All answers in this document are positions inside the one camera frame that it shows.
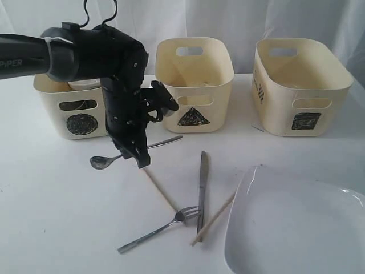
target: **wooden chopstick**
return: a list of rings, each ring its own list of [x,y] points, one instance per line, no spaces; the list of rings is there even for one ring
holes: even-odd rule
[[[222,212],[233,201],[235,194],[236,194],[236,192],[234,192],[228,198],[228,200],[222,205],[222,207],[218,210],[218,212],[216,214],[214,214],[214,216],[203,226],[203,228],[201,229],[201,231],[199,231],[199,233],[196,235],[196,237],[194,238],[194,240],[190,243],[191,246],[196,245],[196,243],[199,241],[199,239],[201,237],[203,237],[208,232],[208,229],[212,226],[212,224],[215,222],[215,220],[218,219],[218,217],[222,214]]]
[[[147,177],[149,177],[150,181],[155,185],[155,187],[157,188],[157,190],[159,191],[159,193],[162,195],[162,197],[165,199],[165,201],[170,205],[170,207],[172,208],[172,210],[174,210],[175,212],[177,212],[178,211],[177,207],[173,204],[173,202],[168,197],[168,195],[165,193],[165,191],[160,187],[160,185],[157,183],[157,181],[149,173],[149,171],[147,170],[147,167],[143,168],[142,170],[147,175]]]

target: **metal fork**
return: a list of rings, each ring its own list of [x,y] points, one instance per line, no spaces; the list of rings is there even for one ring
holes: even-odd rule
[[[160,233],[161,231],[165,230],[166,228],[168,228],[170,225],[174,224],[174,223],[184,223],[186,220],[192,219],[192,218],[196,218],[199,214],[199,210],[193,210],[197,207],[185,207],[182,210],[179,210],[176,212],[175,217],[173,218],[173,220],[164,225],[163,227],[151,232],[150,234],[147,234],[129,244],[126,244],[120,248],[118,248],[118,252],[120,254],[123,254],[124,252],[129,251],[132,248],[135,248],[137,245],[140,245],[141,243],[145,242],[146,240],[148,240],[149,238],[153,237],[154,235],[157,235],[158,233]]]

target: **cream plastic bin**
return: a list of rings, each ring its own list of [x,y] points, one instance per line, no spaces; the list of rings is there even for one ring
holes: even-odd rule
[[[256,44],[252,93],[263,127],[280,136],[318,136],[353,82],[322,43],[265,39]]]
[[[101,88],[73,91],[45,74],[37,75],[33,85],[59,135],[69,140],[107,135]]]
[[[177,38],[157,48],[156,78],[180,105],[164,126],[173,132],[211,132],[223,126],[234,71],[223,42]]]

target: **knife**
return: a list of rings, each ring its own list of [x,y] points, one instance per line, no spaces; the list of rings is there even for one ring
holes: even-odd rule
[[[200,181],[199,181],[199,215],[198,215],[198,226],[197,233],[203,228],[204,225],[204,205],[205,205],[205,190],[206,183],[208,181],[208,172],[209,172],[209,161],[208,154],[205,151],[201,152],[201,161],[200,161]]]

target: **white tabletop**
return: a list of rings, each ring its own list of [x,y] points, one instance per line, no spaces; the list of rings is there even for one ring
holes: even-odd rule
[[[197,204],[201,150],[211,157],[207,218],[258,164],[365,193],[365,109],[354,99],[363,90],[352,88],[324,135],[283,138],[252,127],[259,123],[251,79],[236,75],[222,129],[150,150],[148,170],[176,205]],[[118,254],[173,217],[143,171],[133,159],[93,170],[90,156],[117,154],[111,140],[59,137],[32,77],[0,81],[0,102],[1,273],[230,273],[223,256],[228,210],[195,247],[196,227],[176,225]],[[148,143],[175,135],[161,123],[148,126]]]

